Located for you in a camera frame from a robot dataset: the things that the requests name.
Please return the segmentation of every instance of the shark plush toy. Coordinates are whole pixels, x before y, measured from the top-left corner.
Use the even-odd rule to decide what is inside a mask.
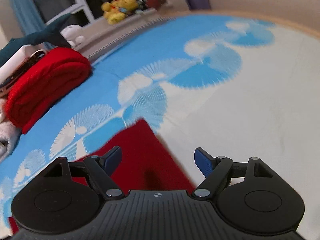
[[[15,54],[18,49],[24,45],[30,44],[36,46],[43,42],[49,42],[57,47],[71,48],[70,44],[60,33],[60,30],[70,16],[71,14],[65,14],[59,17],[50,23],[43,31],[28,34],[23,38],[12,38],[9,43],[0,50],[0,67],[3,66],[13,56],[13,54]]]

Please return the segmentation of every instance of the folded red blanket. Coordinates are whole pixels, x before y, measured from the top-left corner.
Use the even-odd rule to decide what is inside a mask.
[[[9,120],[26,134],[60,98],[84,82],[90,62],[69,48],[55,48],[13,85],[5,106]]]

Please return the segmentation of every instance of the controller logo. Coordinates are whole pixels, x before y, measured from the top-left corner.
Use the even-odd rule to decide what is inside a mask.
[[[153,194],[153,196],[156,198],[160,198],[163,196],[163,194],[161,194],[160,192],[157,192],[157,193]]]

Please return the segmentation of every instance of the blue curtain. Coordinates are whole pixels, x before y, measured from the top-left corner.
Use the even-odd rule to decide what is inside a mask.
[[[10,0],[22,32],[27,35],[44,30],[45,24],[33,0]]]

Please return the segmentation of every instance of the bed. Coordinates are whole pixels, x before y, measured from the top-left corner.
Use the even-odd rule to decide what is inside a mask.
[[[21,136],[0,165],[0,236],[12,198],[52,160],[91,154],[144,118],[196,184],[196,147],[260,157],[304,199],[298,232],[319,238],[320,41],[252,18],[162,22],[90,54],[93,75]]]

